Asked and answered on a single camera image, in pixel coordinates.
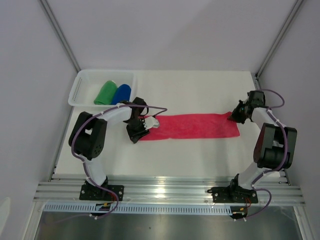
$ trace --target green cylinder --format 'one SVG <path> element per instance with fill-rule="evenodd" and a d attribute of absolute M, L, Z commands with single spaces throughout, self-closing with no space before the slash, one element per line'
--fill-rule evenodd
<path fill-rule="evenodd" d="M 110 105 L 118 87 L 114 81 L 107 81 L 93 101 L 95 105 Z"/>

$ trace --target white table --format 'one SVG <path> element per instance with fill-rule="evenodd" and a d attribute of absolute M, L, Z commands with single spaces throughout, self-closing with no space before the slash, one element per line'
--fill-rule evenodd
<path fill-rule="evenodd" d="M 166 115 L 191 113 L 224 114 L 239 99 L 254 90 L 248 71 L 135 71 L 137 96 L 148 105 L 166 107 Z M 68 139 L 79 113 L 101 112 L 101 108 L 75 107 L 56 166 L 56 174 L 83 174 Z M 126 124 L 106 131 L 102 154 L 107 175 L 169 177 L 234 177 L 253 161 L 259 128 L 249 120 L 238 124 L 240 137 L 221 139 L 168 139 L 133 144 Z"/>

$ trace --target white basket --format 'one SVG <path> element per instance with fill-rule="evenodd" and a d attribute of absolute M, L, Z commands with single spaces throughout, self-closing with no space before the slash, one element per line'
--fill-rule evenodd
<path fill-rule="evenodd" d="M 131 88 L 130 101 L 137 96 L 137 79 L 133 72 L 125 70 L 81 70 L 72 85 L 68 103 L 76 107 L 105 107 L 111 108 L 115 105 L 96 105 L 96 99 L 100 89 L 107 81 L 114 81 L 119 87 L 127 84 Z"/>

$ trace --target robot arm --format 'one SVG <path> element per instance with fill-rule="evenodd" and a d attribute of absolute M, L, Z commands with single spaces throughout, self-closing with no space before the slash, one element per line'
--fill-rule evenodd
<path fill-rule="evenodd" d="M 159 127 L 159 122 L 155 117 L 141 117 L 141 113 L 144 110 L 143 107 L 134 107 L 147 107 L 147 104 L 143 99 L 137 97 L 133 103 L 126 102 L 126 104 L 129 104 L 130 107 L 120 106 L 101 116 L 93 118 L 80 131 L 75 140 L 74 152 L 77 155 L 81 155 L 84 159 L 84 170 L 86 171 L 86 175 L 90 176 L 93 182 L 90 179 L 87 179 L 87 181 L 93 186 L 95 185 L 94 183 L 101 186 L 107 181 L 100 155 L 105 145 L 107 126 L 111 127 L 120 122 L 127 123 L 126 129 L 129 138 L 133 143 L 136 143 L 141 137 L 147 135 L 150 128 Z M 68 141 L 70 146 L 72 146 L 72 142 L 80 127 L 92 117 L 92 114 L 85 111 L 79 114 Z"/>
<path fill-rule="evenodd" d="M 254 184 L 272 172 L 288 169 L 292 164 L 297 130 L 279 122 L 266 106 L 263 91 L 248 92 L 248 98 L 245 101 L 239 100 L 238 106 L 229 117 L 229 120 L 242 124 L 247 119 L 255 122 L 260 128 L 253 151 L 253 163 L 244 172 L 237 174 L 229 186 L 212 187 L 207 191 L 212 193 L 214 203 L 245 204 L 246 199 L 258 203 Z"/>

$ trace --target red towel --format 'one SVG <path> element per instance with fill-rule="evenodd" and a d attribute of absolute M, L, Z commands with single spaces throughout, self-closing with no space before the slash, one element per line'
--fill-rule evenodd
<path fill-rule="evenodd" d="M 227 120 L 231 112 L 225 114 L 183 114 L 159 115 L 160 126 L 151 128 L 142 141 L 164 139 L 220 139 L 239 137 L 237 123 Z"/>

